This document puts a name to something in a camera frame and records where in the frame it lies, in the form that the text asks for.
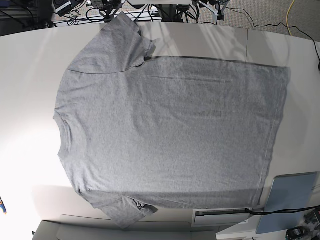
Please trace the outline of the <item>grey T-shirt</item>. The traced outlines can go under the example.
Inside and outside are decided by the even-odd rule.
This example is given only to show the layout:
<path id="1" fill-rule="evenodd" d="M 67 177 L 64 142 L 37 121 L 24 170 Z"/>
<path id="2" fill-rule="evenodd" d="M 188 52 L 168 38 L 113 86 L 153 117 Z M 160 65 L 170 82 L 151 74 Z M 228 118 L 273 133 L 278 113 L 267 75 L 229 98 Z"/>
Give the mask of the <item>grey T-shirt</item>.
<path id="1" fill-rule="evenodd" d="M 290 70 L 154 47 L 121 13 L 65 71 L 53 118 L 74 190 L 122 229 L 157 207 L 258 206 Z"/>

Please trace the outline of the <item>central black stand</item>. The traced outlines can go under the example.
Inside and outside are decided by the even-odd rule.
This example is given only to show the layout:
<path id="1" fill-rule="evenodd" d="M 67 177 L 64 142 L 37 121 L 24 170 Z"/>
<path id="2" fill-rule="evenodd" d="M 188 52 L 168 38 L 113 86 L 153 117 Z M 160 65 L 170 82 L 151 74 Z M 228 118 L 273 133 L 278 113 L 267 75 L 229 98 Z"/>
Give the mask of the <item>central black stand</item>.
<path id="1" fill-rule="evenodd" d="M 158 11 L 162 22 L 165 23 L 183 23 L 185 12 L 190 9 L 189 5 L 167 4 L 152 5 Z"/>

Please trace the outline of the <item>blue-grey board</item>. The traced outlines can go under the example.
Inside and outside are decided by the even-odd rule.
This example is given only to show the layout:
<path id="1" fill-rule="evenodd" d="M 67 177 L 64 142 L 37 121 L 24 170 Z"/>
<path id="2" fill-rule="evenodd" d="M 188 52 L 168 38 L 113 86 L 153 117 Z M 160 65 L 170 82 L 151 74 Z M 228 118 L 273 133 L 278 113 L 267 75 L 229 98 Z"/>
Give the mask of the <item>blue-grey board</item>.
<path id="1" fill-rule="evenodd" d="M 316 172 L 280 175 L 274 178 L 264 210 L 274 212 L 284 209 L 302 209 L 307 206 Z M 267 234 L 294 228 L 302 213 L 276 213 L 260 218 L 256 234 Z"/>

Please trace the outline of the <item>black device bottom right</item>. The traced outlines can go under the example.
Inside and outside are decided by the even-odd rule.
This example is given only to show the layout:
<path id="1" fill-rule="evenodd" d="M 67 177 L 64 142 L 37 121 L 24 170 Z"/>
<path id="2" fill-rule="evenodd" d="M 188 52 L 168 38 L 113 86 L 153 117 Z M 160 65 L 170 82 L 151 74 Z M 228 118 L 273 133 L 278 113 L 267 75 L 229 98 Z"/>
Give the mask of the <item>black device bottom right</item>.
<path id="1" fill-rule="evenodd" d="M 286 240 L 301 240 L 306 237 L 308 231 L 303 226 L 298 226 L 295 228 L 288 229 L 285 234 Z"/>

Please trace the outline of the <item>blue orange tool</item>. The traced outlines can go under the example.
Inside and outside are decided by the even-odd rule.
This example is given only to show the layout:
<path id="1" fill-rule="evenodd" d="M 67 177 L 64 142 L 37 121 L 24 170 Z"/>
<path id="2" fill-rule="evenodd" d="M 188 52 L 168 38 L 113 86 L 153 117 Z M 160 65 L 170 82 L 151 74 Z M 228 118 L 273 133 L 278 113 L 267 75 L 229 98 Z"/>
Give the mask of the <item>blue orange tool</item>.
<path id="1" fill-rule="evenodd" d="M 2 209 L 3 213 L 6 215 L 7 214 L 7 210 L 6 210 L 5 204 L 4 204 L 4 202 L 3 202 L 1 197 L 0 197 L 0 208 Z"/>

